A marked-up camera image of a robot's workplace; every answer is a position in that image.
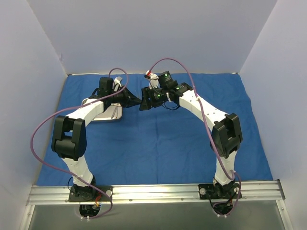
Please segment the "blue surgical drape cloth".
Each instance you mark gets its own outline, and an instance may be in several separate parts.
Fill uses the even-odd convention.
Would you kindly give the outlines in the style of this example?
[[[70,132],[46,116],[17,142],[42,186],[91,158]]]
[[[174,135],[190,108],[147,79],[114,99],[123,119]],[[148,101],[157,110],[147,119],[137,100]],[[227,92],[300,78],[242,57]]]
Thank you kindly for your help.
[[[238,115],[243,141],[235,170],[242,180],[271,180],[258,126],[241,77],[237,74],[173,74],[195,84],[213,106]],[[91,122],[86,128],[85,158],[98,185],[210,183],[216,157],[204,126],[184,108],[125,108],[122,118]]]

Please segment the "steel instrument tray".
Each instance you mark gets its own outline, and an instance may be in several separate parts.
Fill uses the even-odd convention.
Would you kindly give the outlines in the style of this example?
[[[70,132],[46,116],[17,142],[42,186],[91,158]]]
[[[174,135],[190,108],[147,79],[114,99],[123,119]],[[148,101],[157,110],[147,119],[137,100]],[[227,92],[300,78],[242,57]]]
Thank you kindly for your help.
[[[114,105],[114,103],[111,103],[108,108],[104,108],[104,102],[98,101],[94,103],[94,99],[86,98],[82,101],[82,105],[85,104],[89,104],[88,106],[83,107],[83,109],[86,110],[86,115],[84,117],[84,120],[86,121],[113,121],[122,118],[123,107],[121,107],[120,104],[118,104],[117,117],[114,119],[111,119],[113,112],[112,105]]]

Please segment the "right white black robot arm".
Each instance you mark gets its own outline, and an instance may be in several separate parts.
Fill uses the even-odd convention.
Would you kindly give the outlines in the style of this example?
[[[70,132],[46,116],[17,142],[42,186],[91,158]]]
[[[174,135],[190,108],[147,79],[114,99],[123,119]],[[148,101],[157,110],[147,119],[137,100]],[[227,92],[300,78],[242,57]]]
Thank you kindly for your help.
[[[216,172],[213,178],[213,192],[223,198],[230,193],[231,181],[235,179],[235,158],[243,140],[239,117],[227,114],[196,95],[186,83],[166,88],[142,88],[140,110],[157,108],[171,101],[200,119],[209,130],[209,142],[216,154]]]

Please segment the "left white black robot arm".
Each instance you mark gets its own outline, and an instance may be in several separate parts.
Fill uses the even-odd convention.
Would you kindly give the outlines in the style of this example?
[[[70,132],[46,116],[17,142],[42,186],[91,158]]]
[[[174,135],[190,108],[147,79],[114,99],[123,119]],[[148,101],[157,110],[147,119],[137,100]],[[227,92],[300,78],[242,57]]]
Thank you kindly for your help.
[[[73,174],[73,187],[80,191],[80,196],[91,201],[96,197],[95,180],[90,172],[85,152],[87,148],[86,127],[98,115],[105,112],[112,104],[119,104],[129,108],[141,104],[141,99],[133,95],[128,89],[118,89],[120,93],[98,100],[104,94],[92,94],[83,102],[83,107],[76,111],[55,118],[51,148],[62,158]]]

